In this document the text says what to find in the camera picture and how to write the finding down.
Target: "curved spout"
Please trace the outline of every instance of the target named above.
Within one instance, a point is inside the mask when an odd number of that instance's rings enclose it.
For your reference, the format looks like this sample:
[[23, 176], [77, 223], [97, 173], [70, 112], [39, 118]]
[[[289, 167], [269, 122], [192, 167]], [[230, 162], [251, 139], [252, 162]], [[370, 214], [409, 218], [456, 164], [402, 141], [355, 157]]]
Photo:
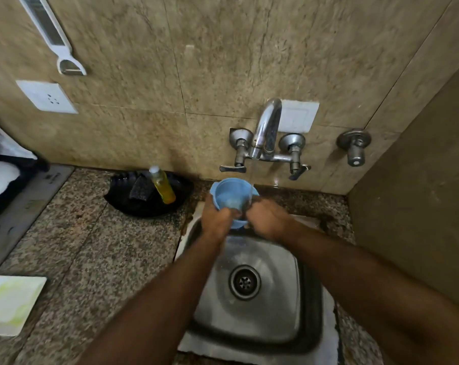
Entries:
[[267, 101], [251, 141], [249, 155], [252, 158], [259, 159], [262, 150], [268, 154], [275, 152], [281, 113], [282, 101], [280, 99], [273, 98]]

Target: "dish soap bottle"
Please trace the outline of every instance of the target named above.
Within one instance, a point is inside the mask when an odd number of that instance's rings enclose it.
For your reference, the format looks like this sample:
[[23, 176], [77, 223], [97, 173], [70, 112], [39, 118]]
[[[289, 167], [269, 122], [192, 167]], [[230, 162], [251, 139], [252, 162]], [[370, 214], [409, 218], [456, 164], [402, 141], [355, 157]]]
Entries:
[[172, 187], [167, 179], [165, 171], [161, 170], [157, 165], [151, 166], [148, 170], [152, 176], [152, 182], [155, 188], [162, 197], [162, 202], [168, 205], [176, 200], [176, 194], [172, 190]]

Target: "person's left arm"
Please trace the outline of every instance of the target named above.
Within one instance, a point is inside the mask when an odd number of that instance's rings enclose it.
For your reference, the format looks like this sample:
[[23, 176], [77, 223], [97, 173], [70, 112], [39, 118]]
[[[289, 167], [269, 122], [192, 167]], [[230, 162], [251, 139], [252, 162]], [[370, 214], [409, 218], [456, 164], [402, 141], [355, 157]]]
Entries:
[[237, 213], [217, 211], [208, 195], [201, 237], [125, 305], [77, 365], [171, 364]]

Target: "hand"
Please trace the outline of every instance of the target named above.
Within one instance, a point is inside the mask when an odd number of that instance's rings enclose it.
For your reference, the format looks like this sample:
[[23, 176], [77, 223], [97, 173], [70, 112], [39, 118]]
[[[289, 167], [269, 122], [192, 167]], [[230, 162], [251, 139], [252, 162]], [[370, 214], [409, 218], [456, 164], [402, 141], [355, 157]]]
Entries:
[[218, 242], [223, 242], [230, 230], [233, 219], [238, 219], [240, 215], [241, 212], [239, 210], [227, 207], [218, 211], [214, 207], [213, 196], [208, 193], [201, 218], [203, 234], [216, 239]]
[[279, 243], [295, 222], [283, 207], [261, 197], [253, 198], [251, 208], [246, 212], [246, 218], [257, 234]]

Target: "blue bowl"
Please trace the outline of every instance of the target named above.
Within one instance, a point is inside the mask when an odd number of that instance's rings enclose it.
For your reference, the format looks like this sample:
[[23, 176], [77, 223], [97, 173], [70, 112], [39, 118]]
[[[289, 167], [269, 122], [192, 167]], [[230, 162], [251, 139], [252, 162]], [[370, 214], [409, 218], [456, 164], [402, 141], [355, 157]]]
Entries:
[[[239, 178], [226, 178], [214, 182], [209, 193], [213, 196], [214, 206], [218, 210], [229, 207], [242, 211], [243, 205], [250, 195], [251, 184]], [[258, 196], [258, 191], [252, 187], [252, 194]], [[248, 224], [248, 221], [233, 220], [231, 229], [238, 229]]]

